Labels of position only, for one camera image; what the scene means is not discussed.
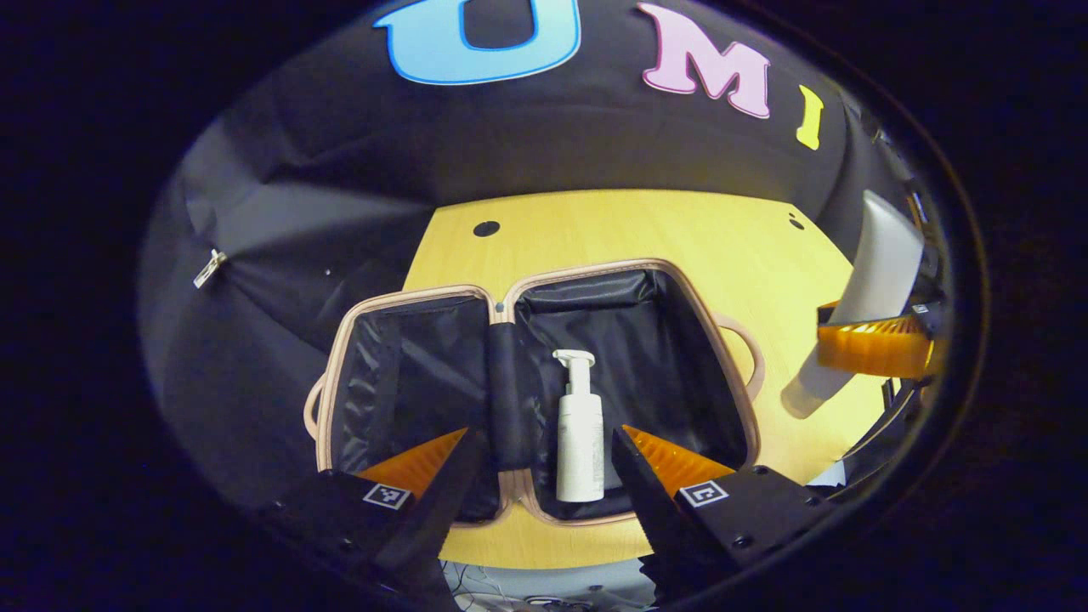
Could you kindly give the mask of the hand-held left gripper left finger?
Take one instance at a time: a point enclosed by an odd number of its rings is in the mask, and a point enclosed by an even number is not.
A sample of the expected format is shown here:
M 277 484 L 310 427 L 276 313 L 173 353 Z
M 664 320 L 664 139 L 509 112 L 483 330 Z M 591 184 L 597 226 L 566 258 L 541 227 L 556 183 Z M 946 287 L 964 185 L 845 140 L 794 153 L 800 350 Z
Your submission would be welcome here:
M 354 587 L 455 611 L 438 554 L 486 457 L 485 434 L 460 428 L 360 473 L 319 472 L 264 504 L 262 525 Z

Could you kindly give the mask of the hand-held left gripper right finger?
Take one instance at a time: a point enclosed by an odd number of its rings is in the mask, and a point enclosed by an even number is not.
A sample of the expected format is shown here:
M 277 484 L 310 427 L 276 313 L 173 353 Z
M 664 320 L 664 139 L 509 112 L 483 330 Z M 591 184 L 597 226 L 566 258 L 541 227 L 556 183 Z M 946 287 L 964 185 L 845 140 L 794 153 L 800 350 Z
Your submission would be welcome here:
M 765 465 L 731 468 L 630 425 L 613 433 L 611 464 L 648 539 L 657 608 L 746 577 L 838 507 Z

